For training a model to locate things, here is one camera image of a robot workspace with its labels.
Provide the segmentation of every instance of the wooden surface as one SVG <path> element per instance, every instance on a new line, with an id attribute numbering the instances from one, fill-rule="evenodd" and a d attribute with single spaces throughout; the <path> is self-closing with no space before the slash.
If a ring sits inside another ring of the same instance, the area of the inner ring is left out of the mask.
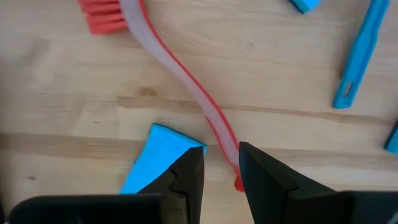
<path id="1" fill-rule="evenodd" d="M 171 51 L 214 96 L 240 141 L 342 189 L 398 190 L 382 150 L 398 119 L 398 1 L 354 106 L 331 101 L 369 1 L 147 0 Z M 47 194 L 116 194 L 150 125 L 210 145 L 202 223 L 251 223 L 244 194 L 184 87 L 127 32 L 88 33 L 74 0 L 2 0 L 0 189 L 9 211 Z"/>

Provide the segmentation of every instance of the brush bristles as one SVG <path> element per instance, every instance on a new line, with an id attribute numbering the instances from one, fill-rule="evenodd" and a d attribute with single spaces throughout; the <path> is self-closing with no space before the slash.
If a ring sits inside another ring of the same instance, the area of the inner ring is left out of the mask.
<path id="1" fill-rule="evenodd" d="M 92 34 L 108 34 L 127 28 L 119 1 L 78 0 Z"/>

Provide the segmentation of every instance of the blue plastic piece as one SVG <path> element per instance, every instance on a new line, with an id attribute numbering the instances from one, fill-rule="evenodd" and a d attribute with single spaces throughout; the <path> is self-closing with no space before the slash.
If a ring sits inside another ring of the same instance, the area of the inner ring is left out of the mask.
<path id="1" fill-rule="evenodd" d="M 361 29 L 348 55 L 343 77 L 333 102 L 334 108 L 349 108 L 353 104 L 356 92 L 376 46 L 377 33 L 388 5 L 389 0 L 371 1 Z"/>
<path id="2" fill-rule="evenodd" d="M 387 140 L 385 149 L 391 153 L 398 154 L 398 123 Z"/>
<path id="3" fill-rule="evenodd" d="M 153 124 L 141 155 L 134 163 L 120 194 L 136 194 L 163 172 L 191 147 L 207 146 L 160 124 Z"/>
<path id="4" fill-rule="evenodd" d="M 297 10 L 305 14 L 314 9 L 319 4 L 320 0 L 290 0 L 290 2 Z"/>

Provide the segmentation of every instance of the red brush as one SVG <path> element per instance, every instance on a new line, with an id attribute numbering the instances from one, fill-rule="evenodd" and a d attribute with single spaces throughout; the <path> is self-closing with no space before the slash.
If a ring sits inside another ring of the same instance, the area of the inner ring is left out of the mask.
<path id="1" fill-rule="evenodd" d="M 161 64 L 178 78 L 199 103 L 226 160 L 235 171 L 235 187 L 243 191 L 239 169 L 238 142 L 220 107 L 162 42 L 149 21 L 144 0 L 78 0 L 92 34 L 108 34 L 129 29 L 132 35 Z"/>

